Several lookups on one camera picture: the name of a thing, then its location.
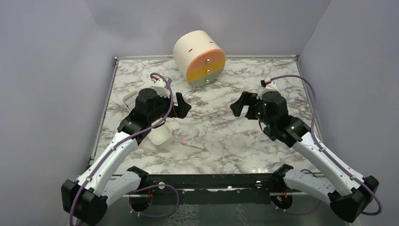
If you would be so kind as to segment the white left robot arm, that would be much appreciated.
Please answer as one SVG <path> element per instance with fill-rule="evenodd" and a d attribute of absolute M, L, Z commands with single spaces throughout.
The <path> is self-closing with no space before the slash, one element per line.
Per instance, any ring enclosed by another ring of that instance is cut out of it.
<path fill-rule="evenodd" d="M 183 119 L 191 105 L 183 95 L 160 95 L 155 89 L 145 88 L 138 92 L 135 107 L 120 122 L 117 132 L 101 156 L 76 180 L 66 180 L 61 187 L 64 211 L 69 213 L 69 223 L 76 218 L 80 223 L 95 226 L 107 209 L 126 193 L 143 193 L 148 187 L 143 170 L 128 170 L 122 177 L 110 181 L 124 159 L 138 148 L 140 143 L 162 120 Z"/>

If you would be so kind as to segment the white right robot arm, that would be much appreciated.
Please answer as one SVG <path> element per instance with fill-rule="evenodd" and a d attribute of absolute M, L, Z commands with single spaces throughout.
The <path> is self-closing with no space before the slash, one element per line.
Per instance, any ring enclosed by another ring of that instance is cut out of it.
<path fill-rule="evenodd" d="M 363 213 L 379 186 L 375 177 L 364 177 L 340 160 L 318 138 L 313 138 L 305 122 L 289 115 L 287 101 L 279 92 L 268 91 L 258 97 L 256 93 L 244 91 L 230 109 L 234 116 L 239 117 L 244 106 L 248 106 L 245 117 L 263 123 L 263 132 L 272 141 L 279 140 L 300 153 L 327 178 L 324 181 L 284 164 L 271 179 L 276 191 L 290 188 L 305 192 L 329 205 L 346 222 L 354 222 Z"/>

